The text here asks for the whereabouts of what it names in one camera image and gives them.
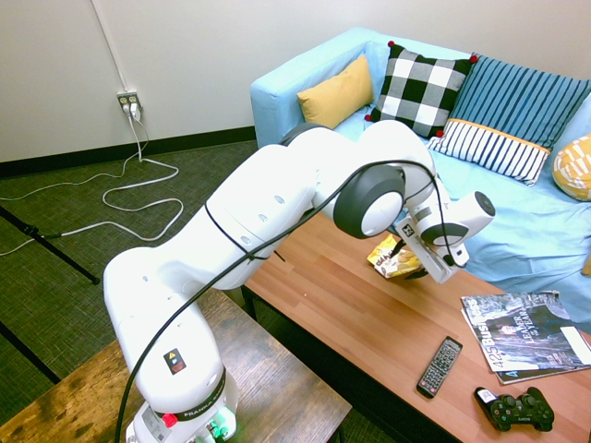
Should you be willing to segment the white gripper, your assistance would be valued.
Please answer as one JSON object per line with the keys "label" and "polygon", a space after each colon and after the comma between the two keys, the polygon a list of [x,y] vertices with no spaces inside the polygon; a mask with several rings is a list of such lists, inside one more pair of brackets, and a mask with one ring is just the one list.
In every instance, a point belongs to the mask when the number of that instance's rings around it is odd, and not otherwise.
{"label": "white gripper", "polygon": [[430,275],[437,283],[444,283],[459,269],[463,268],[469,255],[463,242],[449,246],[428,245],[420,238],[419,230],[412,220],[401,220],[394,224],[396,232],[404,240],[392,250],[396,256],[406,245],[419,259],[423,269],[412,272],[406,280],[419,279]]}

